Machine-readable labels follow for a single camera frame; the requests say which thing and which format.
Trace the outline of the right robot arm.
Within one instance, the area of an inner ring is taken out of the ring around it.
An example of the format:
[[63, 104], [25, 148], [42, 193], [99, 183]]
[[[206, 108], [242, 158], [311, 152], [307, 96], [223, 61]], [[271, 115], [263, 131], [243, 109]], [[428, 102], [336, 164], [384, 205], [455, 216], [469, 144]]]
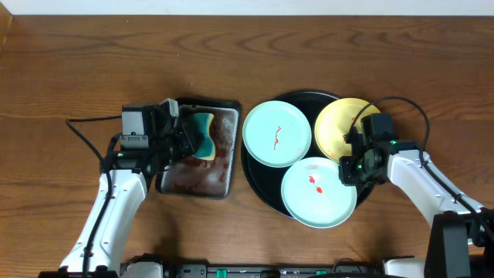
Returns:
[[386, 277], [491, 277], [493, 210], [468, 197], [413, 141], [380, 137], [365, 144], [358, 136], [352, 153], [339, 161], [346, 186], [400, 188], [431, 227], [425, 259], [388, 259]]

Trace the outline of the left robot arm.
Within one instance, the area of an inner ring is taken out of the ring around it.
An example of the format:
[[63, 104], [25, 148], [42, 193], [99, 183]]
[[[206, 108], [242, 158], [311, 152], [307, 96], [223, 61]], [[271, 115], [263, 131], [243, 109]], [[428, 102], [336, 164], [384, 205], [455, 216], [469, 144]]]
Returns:
[[100, 162], [96, 200], [75, 246], [54, 271], [41, 277], [118, 277], [124, 246], [154, 176], [197, 152], [204, 136], [179, 116], [178, 102], [130, 104], [119, 115], [122, 131]]

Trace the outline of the yellow plate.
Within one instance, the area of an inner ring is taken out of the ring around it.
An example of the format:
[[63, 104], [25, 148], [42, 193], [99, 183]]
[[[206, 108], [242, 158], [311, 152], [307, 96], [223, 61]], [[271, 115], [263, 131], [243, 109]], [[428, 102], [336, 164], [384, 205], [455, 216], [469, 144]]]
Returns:
[[313, 129], [316, 144], [330, 160], [338, 162], [342, 156], [351, 156], [351, 146], [344, 135], [367, 104], [366, 100], [343, 98], [328, 104], [317, 116]]

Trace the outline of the green yellow sponge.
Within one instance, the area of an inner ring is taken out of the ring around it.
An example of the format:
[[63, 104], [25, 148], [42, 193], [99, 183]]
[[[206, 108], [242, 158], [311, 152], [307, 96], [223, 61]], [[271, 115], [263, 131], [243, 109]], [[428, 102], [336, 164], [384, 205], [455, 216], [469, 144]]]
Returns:
[[203, 137], [197, 151], [193, 154], [194, 158], [205, 161], [213, 161], [215, 159], [215, 143], [210, 135], [214, 117], [213, 114], [204, 112], [195, 113], [188, 117], [188, 123]]

